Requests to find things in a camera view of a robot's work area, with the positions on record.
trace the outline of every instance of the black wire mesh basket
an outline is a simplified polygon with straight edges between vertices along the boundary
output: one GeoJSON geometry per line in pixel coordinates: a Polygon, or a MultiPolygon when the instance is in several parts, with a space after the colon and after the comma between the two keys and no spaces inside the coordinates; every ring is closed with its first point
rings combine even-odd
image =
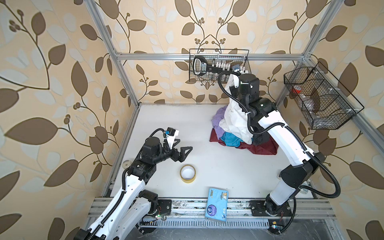
{"type": "MultiPolygon", "coordinates": [[[[189,83],[200,82],[206,87],[217,82],[220,71],[230,70],[239,65],[244,73],[251,73],[248,61],[249,50],[241,49],[198,49],[189,50],[189,83]]],[[[227,83],[229,74],[222,76],[227,83]]]]}
{"type": "Polygon", "coordinates": [[[315,67],[301,67],[284,74],[284,84],[313,130],[338,129],[364,109],[321,62],[315,67]],[[328,82],[325,73],[334,77],[337,86],[328,82]]]}

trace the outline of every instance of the black mounting plate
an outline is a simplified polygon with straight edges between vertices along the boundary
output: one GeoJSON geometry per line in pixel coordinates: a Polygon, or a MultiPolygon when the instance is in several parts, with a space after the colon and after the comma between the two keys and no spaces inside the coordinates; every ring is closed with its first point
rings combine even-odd
{"type": "MultiPolygon", "coordinates": [[[[265,212],[264,202],[265,202],[265,200],[249,201],[249,207],[251,208],[252,216],[254,216],[254,217],[270,217],[265,212]]],[[[283,217],[292,216],[292,212],[290,210],[288,201],[283,204],[283,207],[281,209],[282,209],[281,212],[283,213],[283,217]]],[[[278,213],[276,217],[281,217],[281,212],[278,213]]]]}
{"type": "Polygon", "coordinates": [[[165,199],[165,200],[163,200],[163,199],[158,200],[157,201],[157,207],[158,207],[158,209],[160,209],[160,213],[156,212],[152,216],[156,216],[156,215],[169,215],[170,211],[171,211],[171,206],[172,206],[172,200],[167,200],[167,199],[165,199]]]}

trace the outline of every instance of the blue tissue package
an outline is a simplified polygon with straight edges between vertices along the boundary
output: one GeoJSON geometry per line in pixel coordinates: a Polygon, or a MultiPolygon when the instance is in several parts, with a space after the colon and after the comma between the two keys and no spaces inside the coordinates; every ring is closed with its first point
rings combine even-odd
{"type": "Polygon", "coordinates": [[[209,220],[227,220],[228,191],[209,188],[205,217],[209,220]]]}

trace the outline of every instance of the roll of tape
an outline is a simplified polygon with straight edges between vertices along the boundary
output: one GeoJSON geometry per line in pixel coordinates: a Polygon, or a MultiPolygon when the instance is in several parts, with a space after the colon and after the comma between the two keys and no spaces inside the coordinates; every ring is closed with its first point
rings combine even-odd
{"type": "Polygon", "coordinates": [[[180,169],[180,177],[181,180],[185,183],[191,183],[195,180],[196,178],[196,169],[192,165],[184,165],[180,169]]]}

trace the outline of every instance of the white cloth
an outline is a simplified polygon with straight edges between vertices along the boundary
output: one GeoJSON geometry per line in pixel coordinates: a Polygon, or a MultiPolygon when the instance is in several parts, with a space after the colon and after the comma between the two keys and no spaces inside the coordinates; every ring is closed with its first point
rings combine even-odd
{"type": "MultiPolygon", "coordinates": [[[[234,86],[233,75],[231,74],[225,90],[231,93],[230,86],[234,86]]],[[[220,121],[219,126],[226,132],[230,132],[239,137],[246,144],[252,144],[253,135],[248,131],[247,116],[241,107],[232,98],[229,99],[229,105],[224,113],[224,118],[220,121]]]]}

